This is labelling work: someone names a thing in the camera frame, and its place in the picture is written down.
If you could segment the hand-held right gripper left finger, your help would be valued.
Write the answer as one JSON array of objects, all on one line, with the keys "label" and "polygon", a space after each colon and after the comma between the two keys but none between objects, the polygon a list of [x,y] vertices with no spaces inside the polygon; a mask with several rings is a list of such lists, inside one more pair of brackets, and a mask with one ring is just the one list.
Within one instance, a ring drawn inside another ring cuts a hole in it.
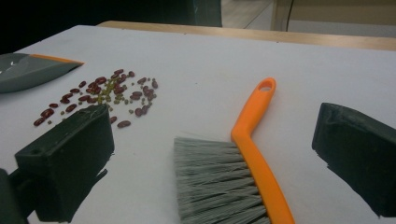
[{"label": "hand-held right gripper left finger", "polygon": [[25,215],[70,222],[92,187],[106,175],[114,152],[108,109],[91,105],[55,125],[15,154],[17,191]]}]

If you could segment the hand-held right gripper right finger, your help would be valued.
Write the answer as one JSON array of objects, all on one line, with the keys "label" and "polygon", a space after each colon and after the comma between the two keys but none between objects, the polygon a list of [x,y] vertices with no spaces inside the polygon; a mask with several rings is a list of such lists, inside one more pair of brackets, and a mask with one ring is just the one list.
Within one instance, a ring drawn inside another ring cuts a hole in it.
[{"label": "hand-held right gripper right finger", "polygon": [[312,148],[379,217],[396,217],[396,129],[358,110],[323,103]]}]

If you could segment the grey dustpan with orange edge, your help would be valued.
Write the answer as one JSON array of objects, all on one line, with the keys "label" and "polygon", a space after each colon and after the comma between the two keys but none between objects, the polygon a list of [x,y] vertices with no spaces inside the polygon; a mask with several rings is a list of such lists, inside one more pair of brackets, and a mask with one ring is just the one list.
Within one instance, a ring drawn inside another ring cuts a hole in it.
[{"label": "grey dustpan with orange edge", "polygon": [[0,55],[0,93],[24,91],[61,77],[82,62],[40,54]]}]

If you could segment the orange brush with grey bristles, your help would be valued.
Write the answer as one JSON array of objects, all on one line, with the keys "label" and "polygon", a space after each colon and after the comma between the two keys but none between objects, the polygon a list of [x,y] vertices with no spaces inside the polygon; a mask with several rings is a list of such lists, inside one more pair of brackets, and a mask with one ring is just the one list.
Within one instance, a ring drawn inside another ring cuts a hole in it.
[{"label": "orange brush with grey bristles", "polygon": [[268,77],[254,88],[230,142],[174,139],[181,224],[295,224],[276,178],[252,133],[276,90]]}]

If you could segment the white table mat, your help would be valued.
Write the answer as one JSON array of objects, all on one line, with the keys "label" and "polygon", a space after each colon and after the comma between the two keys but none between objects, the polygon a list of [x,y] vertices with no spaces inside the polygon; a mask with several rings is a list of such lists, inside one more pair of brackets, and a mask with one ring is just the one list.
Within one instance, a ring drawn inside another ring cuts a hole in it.
[{"label": "white table mat", "polygon": [[147,115],[115,129],[115,153],[72,224],[177,224],[173,142],[226,141],[246,99],[266,77],[277,88],[253,137],[296,224],[396,224],[379,217],[311,147],[322,103],[344,105],[396,128],[396,52],[209,35],[77,26],[30,47],[78,60],[50,83],[0,94],[0,168],[46,127],[40,113],[81,81],[117,69],[159,83]]}]

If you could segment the dark cabinet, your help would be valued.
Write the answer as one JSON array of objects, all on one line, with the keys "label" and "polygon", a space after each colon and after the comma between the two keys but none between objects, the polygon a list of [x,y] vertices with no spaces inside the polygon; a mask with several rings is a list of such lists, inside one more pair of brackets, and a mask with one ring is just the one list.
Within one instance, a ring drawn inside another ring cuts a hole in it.
[{"label": "dark cabinet", "polygon": [[221,27],[221,0],[187,0],[189,23]]}]

